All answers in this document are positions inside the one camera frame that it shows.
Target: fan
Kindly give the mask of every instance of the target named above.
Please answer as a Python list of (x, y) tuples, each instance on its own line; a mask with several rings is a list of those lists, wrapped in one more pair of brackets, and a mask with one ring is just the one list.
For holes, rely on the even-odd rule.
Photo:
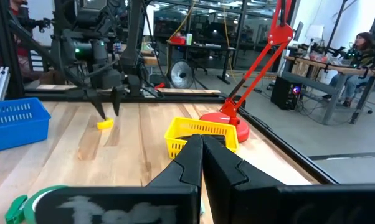
[(168, 74), (174, 88), (188, 89), (193, 85), (194, 72), (186, 60), (176, 61)]

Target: red lamp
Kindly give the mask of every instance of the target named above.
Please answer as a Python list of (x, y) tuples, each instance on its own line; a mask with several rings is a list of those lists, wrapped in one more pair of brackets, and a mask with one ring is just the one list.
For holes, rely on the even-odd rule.
[[(243, 79), (237, 84), (237, 86), (233, 89), (233, 91), (229, 94), (227, 99), (225, 100), (224, 105), (219, 110), (219, 113), (209, 113), (203, 115), (200, 120), (203, 121), (212, 121), (217, 123), (224, 123), (224, 124), (231, 124), (236, 126), (237, 131), (237, 138), (239, 142), (244, 142), (249, 138), (249, 125), (240, 120), (237, 117), (237, 111), (239, 110), (243, 101), (247, 98), (247, 96), (251, 93), (251, 91), (255, 88), (261, 78), (266, 74), (275, 60), (280, 56), (283, 52), (283, 49), (290, 43), (293, 39), (293, 29), (285, 22), (288, 17), (288, 13), (290, 12), (290, 6), (292, 5), (292, 0), (278, 0), (276, 5), (275, 14), (273, 15), (273, 21), (270, 28), (269, 36), (268, 36), (268, 44), (262, 50), (261, 54), (255, 60), (255, 62), (251, 65), (250, 69), (244, 75)], [(280, 24), (277, 25), (277, 21), (280, 14)], [(243, 86), (245, 81), (251, 76), (252, 72), (258, 67), (259, 63), (262, 59), (266, 56), (267, 52), (273, 45), (278, 45), (278, 49), (272, 55), (270, 60), (267, 62), (266, 66), (261, 70), (257, 78), (251, 83), (242, 97), (235, 102), (233, 99), (238, 92), (238, 90)]]

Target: wooden tabletop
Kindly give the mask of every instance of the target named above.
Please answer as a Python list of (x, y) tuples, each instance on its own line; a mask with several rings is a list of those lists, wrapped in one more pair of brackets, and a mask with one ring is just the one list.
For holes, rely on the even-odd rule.
[[(316, 62), (314, 60), (308, 60), (304, 58), (295, 58), (291, 56), (285, 56), (284, 58), (286, 60), (293, 60), (293, 61), (295, 60), (296, 62), (305, 63), (307, 65), (313, 65), (319, 68), (326, 68), (327, 66), (327, 64), (325, 63)], [(337, 65), (328, 65), (328, 70), (336, 70), (345, 75), (364, 75), (366, 71), (365, 69), (348, 68), (348, 67), (337, 66)], [(370, 70), (368, 74), (375, 75), (375, 70)]]
[[(124, 103), (116, 117), (112, 105), (104, 103), (114, 126), (98, 131), (100, 116), (90, 103), (44, 105), (52, 115), (48, 139), (0, 152), (0, 224), (17, 196), (31, 196), (48, 186), (145, 186), (171, 162), (164, 134), (172, 119), (198, 119), (220, 108), (210, 104)], [(249, 140), (237, 152), (240, 157), (285, 184), (317, 183), (269, 139), (250, 128)], [(206, 212), (201, 223), (212, 223), (204, 181), (202, 184)]]

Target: red lamp base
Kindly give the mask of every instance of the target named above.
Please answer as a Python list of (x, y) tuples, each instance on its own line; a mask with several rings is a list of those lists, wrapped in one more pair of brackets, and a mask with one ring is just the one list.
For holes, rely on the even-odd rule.
[[(201, 116), (200, 120), (229, 124), (230, 117), (223, 113), (209, 113)], [(249, 138), (250, 128), (246, 122), (240, 120), (240, 124), (236, 126), (236, 131), (239, 143), (242, 143)]]

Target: black table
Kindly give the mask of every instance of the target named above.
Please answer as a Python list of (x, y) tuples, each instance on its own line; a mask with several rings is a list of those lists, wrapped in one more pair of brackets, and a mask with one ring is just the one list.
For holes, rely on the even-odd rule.
[(168, 42), (167, 45), (167, 51), (168, 51), (168, 57), (167, 57), (167, 64), (168, 64), (168, 72), (171, 72), (171, 66), (172, 66), (172, 54), (173, 54), (173, 47), (186, 47), (191, 48), (191, 49), (204, 49), (204, 50), (218, 50), (218, 51), (226, 51), (226, 56), (225, 56), (225, 62), (224, 62), (224, 70), (222, 71), (222, 76), (218, 75), (218, 78), (222, 80), (226, 84), (230, 84), (228, 80), (226, 80), (226, 70), (227, 70), (227, 64), (228, 64), (228, 59), (231, 51), (235, 51), (236, 49), (233, 47), (213, 47), (213, 46), (205, 46), (205, 45), (186, 45), (186, 44), (174, 44), (171, 42)]

